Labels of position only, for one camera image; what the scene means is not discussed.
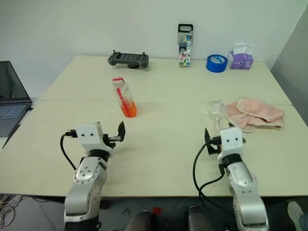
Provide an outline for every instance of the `pink towel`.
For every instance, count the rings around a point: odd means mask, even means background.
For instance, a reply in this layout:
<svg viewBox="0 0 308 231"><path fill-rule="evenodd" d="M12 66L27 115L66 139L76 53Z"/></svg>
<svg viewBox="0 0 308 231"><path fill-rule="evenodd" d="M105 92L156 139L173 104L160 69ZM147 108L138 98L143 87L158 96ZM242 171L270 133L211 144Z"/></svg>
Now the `pink towel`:
<svg viewBox="0 0 308 231"><path fill-rule="evenodd" d="M225 106L227 119L243 132L254 132L254 126L271 126L281 129L284 125L284 110L259 100L241 98Z"/></svg>

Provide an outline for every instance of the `laptop keyboard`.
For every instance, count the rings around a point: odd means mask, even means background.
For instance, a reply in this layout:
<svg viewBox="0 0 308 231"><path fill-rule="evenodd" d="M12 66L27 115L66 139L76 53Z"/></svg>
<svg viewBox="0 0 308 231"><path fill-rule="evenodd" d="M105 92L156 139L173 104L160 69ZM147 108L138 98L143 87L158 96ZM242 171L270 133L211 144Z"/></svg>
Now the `laptop keyboard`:
<svg viewBox="0 0 308 231"><path fill-rule="evenodd" d="M25 107L26 104L0 105L0 119L16 119Z"/></svg>

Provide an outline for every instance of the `purple tissue box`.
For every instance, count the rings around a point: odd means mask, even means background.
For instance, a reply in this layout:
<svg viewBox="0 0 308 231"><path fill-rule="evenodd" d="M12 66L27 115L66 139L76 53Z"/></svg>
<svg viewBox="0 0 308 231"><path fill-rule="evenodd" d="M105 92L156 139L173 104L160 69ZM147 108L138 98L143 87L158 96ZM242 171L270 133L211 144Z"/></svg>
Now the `purple tissue box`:
<svg viewBox="0 0 308 231"><path fill-rule="evenodd" d="M230 51L229 56L229 67L230 69L250 69L252 63L254 62L254 58L250 54L233 54L233 51Z"/></svg>

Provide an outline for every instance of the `game controller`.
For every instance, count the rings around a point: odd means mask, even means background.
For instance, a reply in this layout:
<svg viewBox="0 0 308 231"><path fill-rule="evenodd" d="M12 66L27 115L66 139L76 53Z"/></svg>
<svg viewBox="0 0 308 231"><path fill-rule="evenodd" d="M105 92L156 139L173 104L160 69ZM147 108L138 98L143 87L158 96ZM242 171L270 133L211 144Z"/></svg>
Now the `game controller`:
<svg viewBox="0 0 308 231"><path fill-rule="evenodd" d="M135 69L141 66L146 68L149 64L149 56L144 52L142 54L125 54L121 52L113 52L108 58L108 63L111 66L116 64L127 64L129 68Z"/></svg>

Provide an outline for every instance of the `blue tape roll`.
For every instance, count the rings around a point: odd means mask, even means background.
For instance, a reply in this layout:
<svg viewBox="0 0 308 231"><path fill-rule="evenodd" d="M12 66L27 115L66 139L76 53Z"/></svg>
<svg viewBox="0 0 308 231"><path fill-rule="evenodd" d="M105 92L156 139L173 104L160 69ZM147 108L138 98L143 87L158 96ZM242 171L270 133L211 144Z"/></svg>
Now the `blue tape roll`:
<svg viewBox="0 0 308 231"><path fill-rule="evenodd" d="M211 72L223 72L226 70L228 59L220 54L212 54L206 60L206 68Z"/></svg>

